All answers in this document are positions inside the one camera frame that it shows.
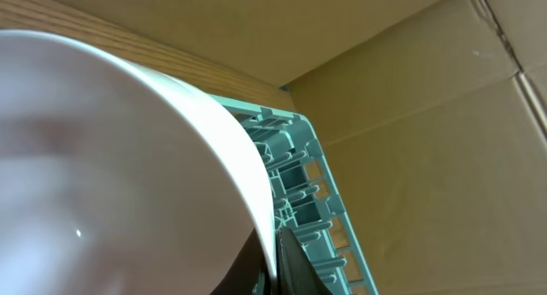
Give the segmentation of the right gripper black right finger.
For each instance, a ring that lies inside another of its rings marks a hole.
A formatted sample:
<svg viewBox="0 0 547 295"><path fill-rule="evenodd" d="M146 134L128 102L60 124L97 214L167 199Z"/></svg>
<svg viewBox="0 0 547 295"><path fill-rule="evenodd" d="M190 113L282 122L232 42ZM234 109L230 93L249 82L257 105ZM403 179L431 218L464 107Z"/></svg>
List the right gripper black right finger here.
<svg viewBox="0 0 547 295"><path fill-rule="evenodd" d="M288 227L276 233L276 254L279 295L332 295Z"/></svg>

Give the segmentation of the pink bowl with rice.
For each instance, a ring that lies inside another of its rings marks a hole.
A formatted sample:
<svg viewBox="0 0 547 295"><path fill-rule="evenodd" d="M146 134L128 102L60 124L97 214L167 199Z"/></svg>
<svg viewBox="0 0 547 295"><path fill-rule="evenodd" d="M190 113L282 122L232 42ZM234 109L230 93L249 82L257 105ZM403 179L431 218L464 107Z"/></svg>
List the pink bowl with rice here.
<svg viewBox="0 0 547 295"><path fill-rule="evenodd" d="M256 230L268 174L209 94L88 44L1 33L1 291L210 294Z"/></svg>

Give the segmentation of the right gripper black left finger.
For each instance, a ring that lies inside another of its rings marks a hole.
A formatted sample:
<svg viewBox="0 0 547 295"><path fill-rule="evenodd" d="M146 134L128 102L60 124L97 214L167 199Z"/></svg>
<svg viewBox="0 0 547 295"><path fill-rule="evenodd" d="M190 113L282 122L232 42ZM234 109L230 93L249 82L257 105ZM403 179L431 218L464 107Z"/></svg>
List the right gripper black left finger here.
<svg viewBox="0 0 547 295"><path fill-rule="evenodd" d="M266 295L269 276L262 245L253 230L220 284L211 295Z"/></svg>

